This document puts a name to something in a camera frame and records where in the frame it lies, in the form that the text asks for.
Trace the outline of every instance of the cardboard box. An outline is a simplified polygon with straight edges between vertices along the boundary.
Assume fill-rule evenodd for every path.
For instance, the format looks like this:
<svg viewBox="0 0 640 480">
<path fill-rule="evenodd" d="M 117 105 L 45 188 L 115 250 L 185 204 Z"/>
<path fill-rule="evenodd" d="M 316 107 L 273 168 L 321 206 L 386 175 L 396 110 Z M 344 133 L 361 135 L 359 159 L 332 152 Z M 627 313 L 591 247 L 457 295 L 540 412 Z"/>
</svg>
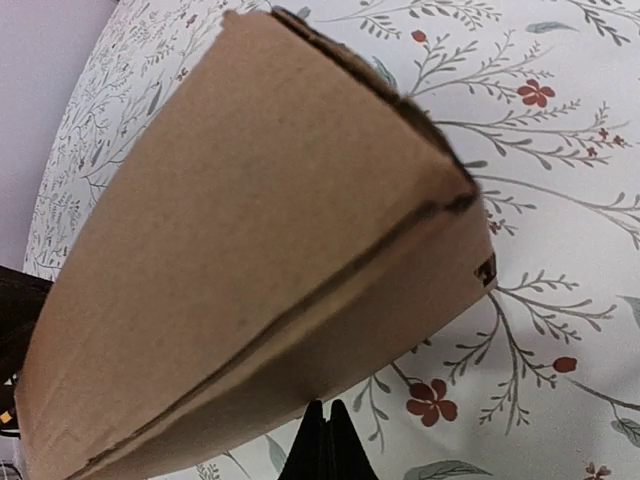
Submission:
<svg viewBox="0 0 640 480">
<path fill-rule="evenodd" d="M 283 11 L 229 13 L 42 311 L 32 480 L 189 467 L 382 368 L 495 276 L 478 186 L 420 110 Z"/>
</svg>

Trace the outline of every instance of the bedsheet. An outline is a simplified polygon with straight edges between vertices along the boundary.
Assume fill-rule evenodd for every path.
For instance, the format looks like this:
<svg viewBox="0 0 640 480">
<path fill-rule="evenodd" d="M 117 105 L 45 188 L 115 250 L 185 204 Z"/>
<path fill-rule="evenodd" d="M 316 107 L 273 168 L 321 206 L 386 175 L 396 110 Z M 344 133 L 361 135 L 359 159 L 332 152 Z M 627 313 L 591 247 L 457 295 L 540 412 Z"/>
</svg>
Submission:
<svg viewBox="0 0 640 480">
<path fill-rule="evenodd" d="M 445 131 L 484 187 L 498 253 L 495 292 L 342 395 L 379 477 L 638 478 L 638 2 L 281 3 L 371 62 Z M 27 272 L 56 277 L 133 143 L 214 42 L 223 11 L 269 6 L 119 3 L 51 150 Z M 276 479 L 296 429 L 166 478 Z"/>
</svg>

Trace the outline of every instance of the purple wall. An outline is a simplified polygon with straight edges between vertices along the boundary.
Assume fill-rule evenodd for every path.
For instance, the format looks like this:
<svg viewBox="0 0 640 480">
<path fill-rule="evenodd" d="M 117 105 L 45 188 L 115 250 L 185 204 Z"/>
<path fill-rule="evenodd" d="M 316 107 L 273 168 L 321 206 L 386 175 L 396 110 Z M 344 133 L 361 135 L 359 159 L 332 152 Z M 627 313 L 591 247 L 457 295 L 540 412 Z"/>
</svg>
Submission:
<svg viewBox="0 0 640 480">
<path fill-rule="evenodd" d="M 0 0 L 0 265 L 22 268 L 49 149 L 111 0 Z"/>
</svg>

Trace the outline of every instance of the black object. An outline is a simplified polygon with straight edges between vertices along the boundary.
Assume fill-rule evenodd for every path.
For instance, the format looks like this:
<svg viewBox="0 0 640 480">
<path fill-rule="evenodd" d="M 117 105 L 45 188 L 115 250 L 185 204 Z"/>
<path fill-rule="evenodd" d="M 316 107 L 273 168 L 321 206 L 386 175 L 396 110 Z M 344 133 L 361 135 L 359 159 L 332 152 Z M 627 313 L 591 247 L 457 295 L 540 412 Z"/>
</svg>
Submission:
<svg viewBox="0 0 640 480">
<path fill-rule="evenodd" d="M 325 420 L 322 402 L 309 404 L 278 480 L 378 480 L 341 400 Z"/>
<path fill-rule="evenodd" d="M 13 398 L 17 374 L 52 285 L 0 267 L 0 436 L 20 436 Z"/>
<path fill-rule="evenodd" d="M 13 477 L 17 477 L 22 480 L 22 474 L 20 470 L 11 462 L 0 461 L 0 472 L 4 470 L 5 473 L 9 473 Z"/>
</svg>

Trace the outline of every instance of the torn cardboard edge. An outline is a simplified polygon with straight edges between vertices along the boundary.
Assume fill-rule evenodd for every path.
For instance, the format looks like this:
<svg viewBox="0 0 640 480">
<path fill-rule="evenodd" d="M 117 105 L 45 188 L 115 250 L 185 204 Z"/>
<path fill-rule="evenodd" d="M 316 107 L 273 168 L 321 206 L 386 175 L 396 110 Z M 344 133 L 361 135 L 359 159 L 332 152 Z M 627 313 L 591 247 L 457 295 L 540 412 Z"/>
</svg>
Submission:
<svg viewBox="0 0 640 480">
<path fill-rule="evenodd" d="M 473 203 L 480 193 L 478 184 L 458 159 L 442 132 L 429 120 L 413 100 L 403 97 L 395 89 L 391 88 L 362 57 L 314 30 L 303 19 L 288 10 L 282 7 L 273 7 L 271 16 L 306 43 L 315 47 L 316 50 L 351 75 L 356 82 L 391 106 L 416 133 L 426 138 L 441 153 L 451 158 L 455 167 L 473 187 L 473 191 L 471 194 L 459 195 L 453 202 L 444 206 L 445 210 L 461 213 Z"/>
<path fill-rule="evenodd" d="M 457 195 L 453 201 L 444 204 L 438 204 L 434 201 L 426 201 L 415 208 L 408 215 L 401 218 L 395 225 L 382 235 L 373 245 L 369 246 L 365 251 L 352 259 L 347 265 L 335 272 L 324 283 L 318 285 L 305 297 L 301 298 L 296 304 L 273 318 L 271 323 L 256 338 L 252 339 L 244 349 L 237 352 L 233 357 L 221 365 L 214 373 L 207 376 L 202 382 L 191 390 L 187 391 L 178 398 L 173 404 L 159 413 L 152 420 L 137 428 L 131 435 L 116 442 L 112 447 L 105 449 L 99 455 L 89 459 L 84 467 L 77 470 L 67 477 L 67 480 L 80 478 L 86 474 L 95 472 L 103 465 L 117 461 L 113 459 L 114 454 L 123 452 L 126 455 L 126 449 L 134 441 L 138 440 L 145 433 L 153 428 L 161 425 L 171 414 L 188 406 L 199 394 L 217 382 L 221 377 L 227 375 L 230 370 L 236 368 L 242 359 L 251 354 L 257 346 L 262 342 L 268 341 L 270 332 L 280 330 L 292 319 L 298 317 L 311 306 L 319 303 L 328 295 L 340 290 L 346 282 L 353 279 L 371 262 L 377 259 L 386 251 L 393 248 L 399 240 L 410 233 L 417 225 L 425 220 L 433 218 L 439 213 L 448 213 L 453 215 L 461 215 L 469 209 L 479 198 L 479 188 L 469 173 L 464 169 L 448 146 L 446 140 L 438 129 L 428 120 L 422 111 L 411 100 L 401 97 L 397 92 L 386 85 L 382 79 L 366 64 L 360 57 L 349 52 L 332 40 L 322 36 L 306 26 L 304 22 L 286 10 L 277 8 L 271 14 L 283 27 L 295 33 L 303 41 L 313 46 L 317 51 L 335 63 L 339 68 L 347 72 L 357 83 L 362 85 L 374 93 L 384 103 L 393 108 L 396 114 L 404 119 L 407 124 L 421 137 L 424 137 L 430 143 L 435 144 L 442 153 L 451 158 L 452 163 L 459 169 L 470 188 L 469 192 Z M 486 287 L 492 283 L 495 278 L 495 257 L 491 257 L 480 265 L 475 275 L 482 280 Z"/>
</svg>

